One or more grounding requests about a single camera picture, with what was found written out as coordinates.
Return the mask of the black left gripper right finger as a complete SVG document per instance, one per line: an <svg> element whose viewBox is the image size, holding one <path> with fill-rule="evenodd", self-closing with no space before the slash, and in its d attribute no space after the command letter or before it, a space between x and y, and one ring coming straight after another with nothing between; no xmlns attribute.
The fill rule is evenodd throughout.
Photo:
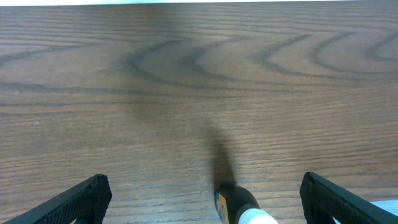
<svg viewBox="0 0 398 224"><path fill-rule="evenodd" d="M330 182L306 172L300 186L308 224L397 224L397 216Z"/></svg>

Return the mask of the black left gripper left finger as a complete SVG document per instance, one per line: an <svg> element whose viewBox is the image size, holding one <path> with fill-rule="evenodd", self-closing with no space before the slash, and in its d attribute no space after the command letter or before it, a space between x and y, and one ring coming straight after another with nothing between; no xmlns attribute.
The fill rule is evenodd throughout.
<svg viewBox="0 0 398 224"><path fill-rule="evenodd" d="M39 206L8 220L8 224L101 224L112 198L106 175L96 174Z"/></svg>

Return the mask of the black bottle white cap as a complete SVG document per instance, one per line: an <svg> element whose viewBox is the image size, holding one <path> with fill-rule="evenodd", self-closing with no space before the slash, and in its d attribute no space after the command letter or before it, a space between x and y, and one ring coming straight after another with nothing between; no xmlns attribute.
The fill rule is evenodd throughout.
<svg viewBox="0 0 398 224"><path fill-rule="evenodd" d="M249 190L237 184L221 184L215 190L215 207L222 224L278 224Z"/></svg>

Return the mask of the clear plastic container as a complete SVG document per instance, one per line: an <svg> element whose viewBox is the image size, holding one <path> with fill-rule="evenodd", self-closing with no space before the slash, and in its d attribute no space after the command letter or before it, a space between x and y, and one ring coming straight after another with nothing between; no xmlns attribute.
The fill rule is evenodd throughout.
<svg viewBox="0 0 398 224"><path fill-rule="evenodd" d="M397 201L391 204L395 213L344 190L340 195L327 195L317 202L302 202L308 223L322 220L327 223L332 220L337 223L397 223Z"/></svg>

